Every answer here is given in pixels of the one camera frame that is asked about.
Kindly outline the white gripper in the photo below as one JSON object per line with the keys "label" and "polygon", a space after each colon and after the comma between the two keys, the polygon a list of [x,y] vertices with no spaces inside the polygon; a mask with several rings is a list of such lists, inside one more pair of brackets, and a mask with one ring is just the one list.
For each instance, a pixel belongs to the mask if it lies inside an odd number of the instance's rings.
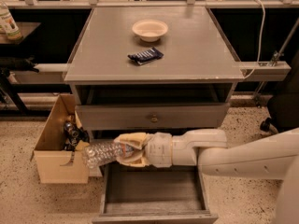
{"label": "white gripper", "polygon": [[172,165],[172,135],[170,133],[122,133],[114,139],[143,151],[137,151],[130,157],[118,157],[117,162],[129,167],[142,168],[150,164],[157,168],[166,168]]}

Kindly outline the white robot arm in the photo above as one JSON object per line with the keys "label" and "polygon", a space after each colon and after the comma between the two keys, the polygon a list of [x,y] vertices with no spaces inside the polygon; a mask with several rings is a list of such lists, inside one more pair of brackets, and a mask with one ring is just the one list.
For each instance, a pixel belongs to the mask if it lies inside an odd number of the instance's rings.
{"label": "white robot arm", "polygon": [[271,224],[299,224],[299,129],[228,147],[225,131],[199,129],[183,135],[123,133],[117,161],[126,166],[196,166],[205,175],[279,179]]}

